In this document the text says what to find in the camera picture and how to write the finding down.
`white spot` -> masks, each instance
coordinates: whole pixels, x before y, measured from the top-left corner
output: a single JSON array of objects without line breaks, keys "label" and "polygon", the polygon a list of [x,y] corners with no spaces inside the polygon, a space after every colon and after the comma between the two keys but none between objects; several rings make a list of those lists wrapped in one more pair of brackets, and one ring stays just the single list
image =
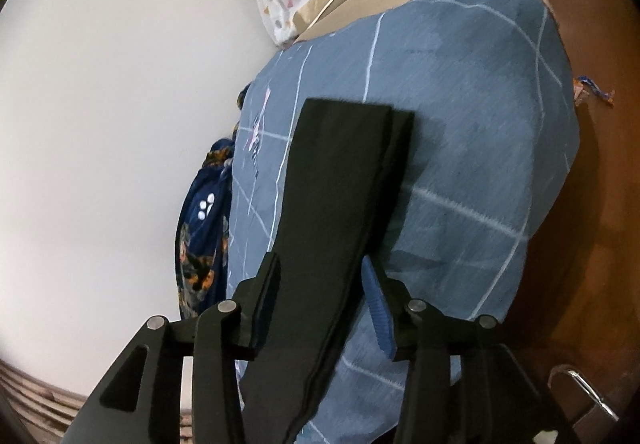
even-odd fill
[{"label": "white spot", "polygon": [[535,437],[533,437],[534,444],[554,444],[558,438],[558,432],[553,431],[541,431]]}]

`black fabric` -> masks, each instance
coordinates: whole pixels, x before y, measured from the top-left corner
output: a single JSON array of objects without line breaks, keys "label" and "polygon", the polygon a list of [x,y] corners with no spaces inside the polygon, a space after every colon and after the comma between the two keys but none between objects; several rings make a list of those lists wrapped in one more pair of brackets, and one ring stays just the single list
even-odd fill
[{"label": "black fabric", "polygon": [[272,249],[280,289],[240,382],[248,444],[292,443],[318,409],[362,298],[362,257],[396,201],[412,120],[378,104],[305,101]]}]

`metal screw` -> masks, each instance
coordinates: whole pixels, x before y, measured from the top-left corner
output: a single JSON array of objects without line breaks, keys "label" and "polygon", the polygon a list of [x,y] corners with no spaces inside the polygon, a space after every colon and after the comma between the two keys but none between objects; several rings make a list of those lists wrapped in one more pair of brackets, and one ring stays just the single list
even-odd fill
[{"label": "metal screw", "polygon": [[486,314],[480,316],[478,322],[483,329],[493,329],[498,324],[498,320],[496,318]]},{"label": "metal screw", "polygon": [[153,316],[146,322],[146,328],[158,330],[164,326],[164,318],[162,316]]},{"label": "metal screw", "polygon": [[238,304],[232,299],[225,299],[218,303],[218,310],[223,313],[233,312],[238,308]]},{"label": "metal screw", "polygon": [[427,308],[427,304],[421,299],[412,299],[407,306],[411,312],[422,312]]}]

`brown wood panel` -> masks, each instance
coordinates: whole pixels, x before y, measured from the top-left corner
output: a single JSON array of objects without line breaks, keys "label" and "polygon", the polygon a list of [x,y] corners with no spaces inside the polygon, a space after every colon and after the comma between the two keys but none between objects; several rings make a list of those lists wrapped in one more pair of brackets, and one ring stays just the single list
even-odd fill
[{"label": "brown wood panel", "polygon": [[[622,411],[640,365],[640,13],[631,0],[549,1],[574,75],[615,89],[615,106],[578,109],[580,150],[506,325],[541,377],[575,364]],[[572,399],[570,415],[588,404]]]}]

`blue gripper pad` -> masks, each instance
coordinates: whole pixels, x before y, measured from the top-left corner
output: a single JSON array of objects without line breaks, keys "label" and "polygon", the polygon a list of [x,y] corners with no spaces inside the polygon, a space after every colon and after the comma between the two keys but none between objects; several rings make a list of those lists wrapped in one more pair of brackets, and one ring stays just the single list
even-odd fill
[{"label": "blue gripper pad", "polygon": [[378,338],[378,346],[389,359],[393,359],[398,350],[394,337],[393,318],[382,293],[373,262],[368,256],[362,259],[362,288]]}]

